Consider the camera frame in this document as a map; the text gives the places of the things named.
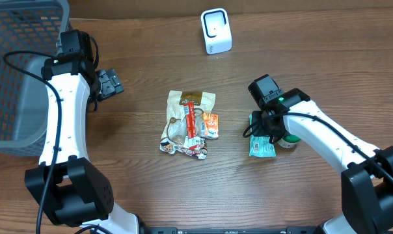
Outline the small orange snack packet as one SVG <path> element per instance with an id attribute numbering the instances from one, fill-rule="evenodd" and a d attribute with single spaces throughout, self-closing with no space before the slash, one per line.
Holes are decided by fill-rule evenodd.
<path id="1" fill-rule="evenodd" d="M 202 114 L 202 137 L 217 139 L 219 137 L 219 116 L 212 113 Z"/>

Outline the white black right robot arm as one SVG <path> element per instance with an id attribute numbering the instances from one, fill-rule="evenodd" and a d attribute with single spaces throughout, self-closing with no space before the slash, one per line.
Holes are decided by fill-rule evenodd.
<path id="1" fill-rule="evenodd" d="M 330 119 L 308 95 L 294 88 L 250 88 L 260 108 L 256 122 L 271 138 L 295 135 L 339 174 L 342 214 L 317 233 L 386 233 L 393 228 L 393 146 L 379 149 Z"/>

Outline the beige pet treat bag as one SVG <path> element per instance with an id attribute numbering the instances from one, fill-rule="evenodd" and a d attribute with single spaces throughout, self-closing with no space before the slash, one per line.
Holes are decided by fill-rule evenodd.
<path id="1" fill-rule="evenodd" d="M 171 90 L 167 99 L 167 124 L 161 135 L 159 148 L 174 155 L 183 153 L 198 160 L 204 160 L 208 154 L 207 139 L 202 137 L 202 114 L 212 113 L 216 95 L 209 92 L 182 92 Z M 194 103 L 197 149 L 189 149 L 187 145 L 187 122 L 183 105 Z"/>

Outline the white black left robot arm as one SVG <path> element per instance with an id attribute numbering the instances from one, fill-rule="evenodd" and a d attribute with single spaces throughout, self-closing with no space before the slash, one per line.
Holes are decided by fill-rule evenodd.
<path id="1" fill-rule="evenodd" d="M 96 233 L 147 233 L 135 214 L 114 199 L 109 180 L 90 162 L 86 146 L 87 107 L 106 93 L 93 61 L 82 55 L 48 58 L 42 81 L 48 95 L 44 149 L 36 168 L 25 173 L 25 186 L 56 226 Z"/>

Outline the red stick snack packet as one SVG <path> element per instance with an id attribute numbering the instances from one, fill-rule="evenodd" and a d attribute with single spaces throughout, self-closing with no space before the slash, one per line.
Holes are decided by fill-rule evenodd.
<path id="1" fill-rule="evenodd" d="M 195 127 L 194 103 L 188 102 L 183 105 L 185 119 L 187 122 L 187 145 L 190 150 L 198 148 L 197 132 Z"/>

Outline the teal orange snack packet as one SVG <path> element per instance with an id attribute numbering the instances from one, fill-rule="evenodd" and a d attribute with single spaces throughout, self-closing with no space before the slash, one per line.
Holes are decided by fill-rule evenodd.
<path id="1" fill-rule="evenodd" d="M 269 137 L 262 135 L 260 126 L 255 125 L 251 127 L 249 133 L 253 134 L 250 138 L 249 156 L 260 158 L 275 158 L 276 152 L 274 145 L 269 143 Z"/>

